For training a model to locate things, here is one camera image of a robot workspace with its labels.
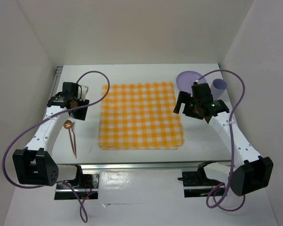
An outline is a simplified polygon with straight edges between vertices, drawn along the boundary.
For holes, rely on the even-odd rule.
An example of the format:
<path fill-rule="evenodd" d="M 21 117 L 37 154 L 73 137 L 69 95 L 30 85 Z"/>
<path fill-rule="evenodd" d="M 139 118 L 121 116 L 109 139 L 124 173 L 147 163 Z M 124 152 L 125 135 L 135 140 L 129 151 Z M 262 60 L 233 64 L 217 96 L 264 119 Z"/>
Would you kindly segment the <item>purple plastic plate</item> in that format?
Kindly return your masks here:
<path fill-rule="evenodd" d="M 195 71 L 184 71 L 181 72 L 176 78 L 176 85 L 180 91 L 187 93 L 192 92 L 193 83 L 198 80 L 199 83 L 207 83 L 205 78 L 200 79 L 202 75 Z"/>

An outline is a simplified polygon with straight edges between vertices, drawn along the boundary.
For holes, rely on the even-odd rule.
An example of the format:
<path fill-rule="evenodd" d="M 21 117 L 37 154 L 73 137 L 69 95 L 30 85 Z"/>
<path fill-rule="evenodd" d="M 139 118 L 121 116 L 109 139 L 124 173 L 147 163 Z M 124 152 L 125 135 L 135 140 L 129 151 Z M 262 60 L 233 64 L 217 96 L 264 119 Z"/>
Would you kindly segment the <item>yellow white checkered cloth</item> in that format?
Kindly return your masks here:
<path fill-rule="evenodd" d="M 104 85 L 99 147 L 102 150 L 168 150 L 183 142 L 171 81 Z"/>

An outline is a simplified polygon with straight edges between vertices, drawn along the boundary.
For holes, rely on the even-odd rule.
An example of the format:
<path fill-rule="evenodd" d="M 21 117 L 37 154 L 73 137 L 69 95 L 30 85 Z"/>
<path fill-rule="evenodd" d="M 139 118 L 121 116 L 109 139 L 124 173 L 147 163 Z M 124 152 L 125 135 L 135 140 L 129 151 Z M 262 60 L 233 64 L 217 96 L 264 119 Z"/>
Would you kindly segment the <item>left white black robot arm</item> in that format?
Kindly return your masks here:
<path fill-rule="evenodd" d="M 66 109 L 89 104 L 86 99 L 88 87 L 73 82 L 64 82 L 62 91 L 52 96 L 48 103 L 45 120 L 24 149 L 13 153 L 13 162 L 20 184 L 53 186 L 58 180 L 59 169 L 51 157 L 52 149 L 63 124 L 70 115 L 84 120 L 87 109 L 79 109 L 56 115 Z"/>

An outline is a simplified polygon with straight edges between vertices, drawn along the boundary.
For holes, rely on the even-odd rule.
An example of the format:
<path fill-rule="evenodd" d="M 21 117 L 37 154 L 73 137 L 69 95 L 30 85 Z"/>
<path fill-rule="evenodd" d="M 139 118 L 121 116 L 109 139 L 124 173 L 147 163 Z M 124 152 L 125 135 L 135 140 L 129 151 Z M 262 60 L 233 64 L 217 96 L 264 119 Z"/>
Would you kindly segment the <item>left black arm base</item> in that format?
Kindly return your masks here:
<path fill-rule="evenodd" d="M 68 183 L 74 189 L 77 196 L 83 200 L 97 200 L 99 196 L 100 173 L 92 171 L 91 173 L 83 173 L 81 167 L 77 168 L 76 177 Z M 72 190 L 64 185 L 57 184 L 54 200 L 75 200 L 76 196 Z"/>

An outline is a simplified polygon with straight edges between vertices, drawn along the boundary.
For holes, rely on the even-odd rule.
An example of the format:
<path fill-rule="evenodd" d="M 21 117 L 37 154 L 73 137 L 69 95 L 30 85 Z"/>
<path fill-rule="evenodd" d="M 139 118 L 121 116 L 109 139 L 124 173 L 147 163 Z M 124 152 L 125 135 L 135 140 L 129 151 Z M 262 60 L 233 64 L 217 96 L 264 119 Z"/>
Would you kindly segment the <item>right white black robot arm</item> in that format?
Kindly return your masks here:
<path fill-rule="evenodd" d="M 233 166 L 225 166 L 215 161 L 207 161 L 198 166 L 196 179 L 206 185 L 211 180 L 229 184 L 237 196 L 243 196 L 265 188 L 269 184 L 273 162 L 262 155 L 249 143 L 236 123 L 230 119 L 231 112 L 223 100 L 214 100 L 206 83 L 195 83 L 192 93 L 180 91 L 174 108 L 179 113 L 205 120 L 227 147 L 233 157 Z"/>

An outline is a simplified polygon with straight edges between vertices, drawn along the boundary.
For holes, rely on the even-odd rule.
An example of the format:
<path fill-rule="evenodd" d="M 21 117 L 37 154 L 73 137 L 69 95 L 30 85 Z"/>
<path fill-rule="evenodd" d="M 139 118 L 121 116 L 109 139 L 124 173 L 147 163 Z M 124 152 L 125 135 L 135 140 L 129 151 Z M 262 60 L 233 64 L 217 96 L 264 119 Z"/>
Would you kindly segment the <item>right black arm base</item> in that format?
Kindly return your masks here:
<path fill-rule="evenodd" d="M 216 163 L 215 161 L 207 161 L 198 165 L 196 171 L 185 171 L 182 172 L 182 176 L 177 178 L 178 181 L 181 181 L 184 186 L 184 197 L 206 197 L 212 188 L 220 184 L 219 181 L 208 179 L 204 167 Z"/>

